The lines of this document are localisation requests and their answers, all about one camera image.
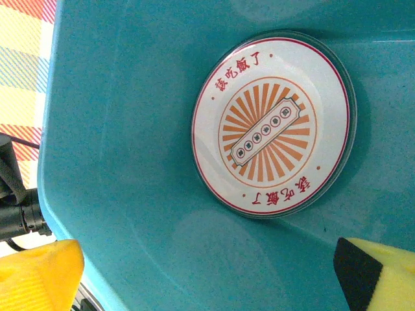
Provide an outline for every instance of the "striped cloth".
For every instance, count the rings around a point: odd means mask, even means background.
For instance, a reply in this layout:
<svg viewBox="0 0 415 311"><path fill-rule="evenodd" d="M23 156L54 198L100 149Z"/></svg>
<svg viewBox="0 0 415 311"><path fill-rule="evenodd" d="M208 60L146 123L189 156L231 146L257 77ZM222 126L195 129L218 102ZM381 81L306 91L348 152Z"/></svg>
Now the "striped cloth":
<svg viewBox="0 0 415 311"><path fill-rule="evenodd" d="M56 0L0 0L0 132L40 144ZM14 144L23 183L37 187L38 150Z"/></svg>

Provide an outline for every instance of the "round badge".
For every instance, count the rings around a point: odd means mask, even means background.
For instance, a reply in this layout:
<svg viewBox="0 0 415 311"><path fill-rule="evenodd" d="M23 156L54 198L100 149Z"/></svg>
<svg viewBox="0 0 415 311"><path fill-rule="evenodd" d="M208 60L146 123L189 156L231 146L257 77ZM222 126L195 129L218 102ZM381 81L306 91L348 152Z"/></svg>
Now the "round badge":
<svg viewBox="0 0 415 311"><path fill-rule="evenodd" d="M196 166L232 209L283 216L334 182L356 121L350 78L325 45L298 32L263 34L225 56L203 85L192 124Z"/></svg>

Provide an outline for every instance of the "teal plastic surface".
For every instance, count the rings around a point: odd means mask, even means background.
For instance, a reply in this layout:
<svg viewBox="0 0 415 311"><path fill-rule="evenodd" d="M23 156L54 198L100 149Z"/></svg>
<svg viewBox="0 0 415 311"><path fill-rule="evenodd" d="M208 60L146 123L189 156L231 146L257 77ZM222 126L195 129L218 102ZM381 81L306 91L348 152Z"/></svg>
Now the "teal plastic surface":
<svg viewBox="0 0 415 311"><path fill-rule="evenodd" d="M355 144L304 211L251 220L198 176L199 89L233 46L294 29L342 60ZM39 192L58 238L76 238L109 310L347 310L339 236L415 251L415 2L61 1Z"/></svg>

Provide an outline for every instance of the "orange sunburst design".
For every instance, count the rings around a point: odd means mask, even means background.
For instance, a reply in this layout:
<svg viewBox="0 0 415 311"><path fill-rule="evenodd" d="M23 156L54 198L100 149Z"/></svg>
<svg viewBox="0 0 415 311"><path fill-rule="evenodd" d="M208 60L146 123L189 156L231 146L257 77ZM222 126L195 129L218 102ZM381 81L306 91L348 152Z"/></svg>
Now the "orange sunburst design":
<svg viewBox="0 0 415 311"><path fill-rule="evenodd" d="M256 129L255 125L263 122L262 118L270 110L274 111L284 98L295 101L300 116L271 143L261 147L246 164L235 164L230 154L232 146L247 139L250 134L246 133ZM287 79L266 77L246 84L229 101L220 121L219 148L226 168L234 177L246 185L268 188L284 183L298 173L314 148L315 138L316 115L309 97Z"/></svg>

